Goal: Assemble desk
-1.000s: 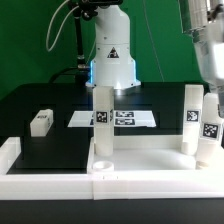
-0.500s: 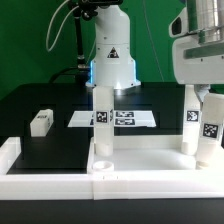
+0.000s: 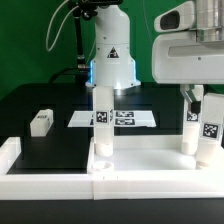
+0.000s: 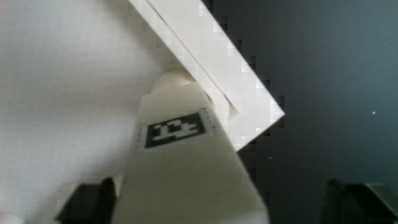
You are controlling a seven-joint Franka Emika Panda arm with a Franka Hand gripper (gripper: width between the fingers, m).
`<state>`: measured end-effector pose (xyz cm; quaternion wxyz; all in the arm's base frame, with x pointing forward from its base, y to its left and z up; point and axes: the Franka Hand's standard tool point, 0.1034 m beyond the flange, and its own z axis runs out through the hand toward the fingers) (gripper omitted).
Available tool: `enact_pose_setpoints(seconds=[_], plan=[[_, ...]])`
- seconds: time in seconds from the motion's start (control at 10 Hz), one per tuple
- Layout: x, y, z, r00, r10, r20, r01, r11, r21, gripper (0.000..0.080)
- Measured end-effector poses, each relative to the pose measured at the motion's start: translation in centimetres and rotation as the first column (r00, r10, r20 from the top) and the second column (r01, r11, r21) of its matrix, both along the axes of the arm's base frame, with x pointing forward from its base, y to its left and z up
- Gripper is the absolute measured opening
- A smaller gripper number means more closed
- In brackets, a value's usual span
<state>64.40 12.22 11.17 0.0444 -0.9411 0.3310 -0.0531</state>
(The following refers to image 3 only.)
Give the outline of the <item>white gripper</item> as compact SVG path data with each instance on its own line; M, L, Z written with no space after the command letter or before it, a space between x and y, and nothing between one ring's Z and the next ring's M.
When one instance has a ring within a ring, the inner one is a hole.
M198 43L193 31L159 35L152 48L157 83L181 84L187 109L201 111L194 84L224 84L224 42Z

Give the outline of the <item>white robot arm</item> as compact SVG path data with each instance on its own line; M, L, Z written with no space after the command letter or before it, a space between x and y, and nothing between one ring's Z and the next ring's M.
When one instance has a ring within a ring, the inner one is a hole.
M130 55L130 20L122 0L87 0L95 19L96 55L91 83L116 90L139 84ZM159 36L152 46L152 76L179 84L188 108L201 111L198 85L224 84L224 0L188 0L154 20Z

